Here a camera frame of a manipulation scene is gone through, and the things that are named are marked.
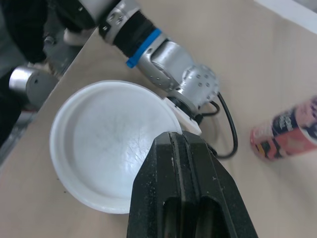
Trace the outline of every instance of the soda can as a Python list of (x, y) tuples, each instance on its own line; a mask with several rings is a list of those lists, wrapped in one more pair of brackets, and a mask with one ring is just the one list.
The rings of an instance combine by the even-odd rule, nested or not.
[(251, 130), (250, 143), (261, 158), (275, 161), (317, 148), (317, 96)]

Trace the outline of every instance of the bolt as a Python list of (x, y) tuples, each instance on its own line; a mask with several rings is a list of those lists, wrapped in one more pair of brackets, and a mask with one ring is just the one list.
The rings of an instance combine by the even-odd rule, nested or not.
[(112, 21), (114, 19), (114, 14), (111, 14), (111, 16), (108, 18), (108, 21)]
[(117, 25), (119, 25), (123, 21), (123, 16), (119, 17), (117, 20)]

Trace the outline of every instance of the black cable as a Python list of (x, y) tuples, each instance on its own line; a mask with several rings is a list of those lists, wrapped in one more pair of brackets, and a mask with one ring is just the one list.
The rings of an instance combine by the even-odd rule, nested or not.
[(214, 101), (211, 101), (210, 104), (212, 104), (216, 108), (216, 111), (212, 113), (202, 113), (203, 117), (213, 117), (213, 116), (216, 116), (220, 112), (220, 107), (217, 103), (215, 103)]
[(220, 100), (220, 102), (222, 104), (224, 112), (226, 113), (228, 121), (229, 121), (230, 129), (231, 129), (231, 132), (232, 132), (232, 138), (233, 138), (233, 148), (232, 148), (232, 151), (229, 154), (227, 154), (227, 155), (219, 155), (219, 154), (217, 154), (216, 158), (218, 158), (218, 159), (229, 159), (232, 156), (234, 156), (235, 153), (238, 150), (238, 135), (237, 135), (237, 131), (236, 131), (236, 128), (234, 126), (231, 114), (230, 114), (229, 109), (227, 107), (227, 104), (224, 101), (224, 99), (223, 99), (223, 97), (222, 97), (222, 95), (220, 93), (218, 94), (218, 98), (219, 98), (219, 100)]

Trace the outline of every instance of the white wall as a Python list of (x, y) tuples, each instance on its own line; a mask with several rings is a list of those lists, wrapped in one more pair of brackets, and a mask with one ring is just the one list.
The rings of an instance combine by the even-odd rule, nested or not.
[(317, 0), (294, 0), (311, 10), (317, 10)]
[(255, 0), (261, 5), (274, 11), (281, 17), (292, 21), (307, 30), (317, 34), (317, 13), (302, 5), (302, 3), (310, 6), (316, 6), (317, 0)]

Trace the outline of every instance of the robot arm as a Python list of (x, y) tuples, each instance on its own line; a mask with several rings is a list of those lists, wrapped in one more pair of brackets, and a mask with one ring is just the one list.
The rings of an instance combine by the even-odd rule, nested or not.
[(219, 82), (205, 65), (156, 28), (134, 0), (57, 0), (59, 9), (82, 28), (99, 26), (130, 68), (139, 70), (190, 118), (218, 94)]

